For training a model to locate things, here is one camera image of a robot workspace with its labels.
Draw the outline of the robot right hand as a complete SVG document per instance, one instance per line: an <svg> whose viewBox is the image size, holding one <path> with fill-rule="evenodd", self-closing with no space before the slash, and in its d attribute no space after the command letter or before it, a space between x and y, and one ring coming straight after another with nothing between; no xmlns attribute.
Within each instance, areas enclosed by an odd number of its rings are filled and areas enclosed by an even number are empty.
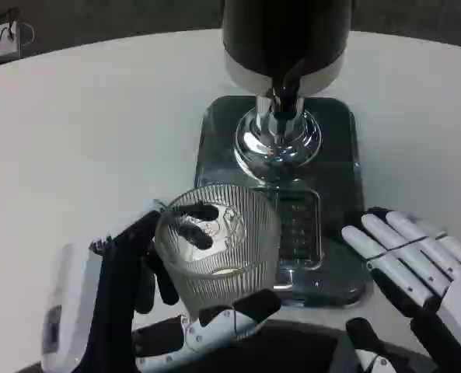
<svg viewBox="0 0 461 373"><path fill-rule="evenodd" d="M461 242L403 212L344 214L341 240L443 372L461 372Z"/></svg>

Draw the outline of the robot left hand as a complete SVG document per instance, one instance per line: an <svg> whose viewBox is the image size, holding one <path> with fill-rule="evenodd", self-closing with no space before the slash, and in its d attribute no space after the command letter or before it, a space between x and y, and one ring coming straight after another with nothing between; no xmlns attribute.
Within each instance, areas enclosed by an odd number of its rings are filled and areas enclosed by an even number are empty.
<svg viewBox="0 0 461 373"><path fill-rule="evenodd" d="M116 236L68 244L58 253L54 289L44 314L41 362L45 372L164 372L194 363L255 332L281 303L271 290L230 305L134 329L135 313L167 305L179 294L153 240L163 209L155 206Z"/></svg>

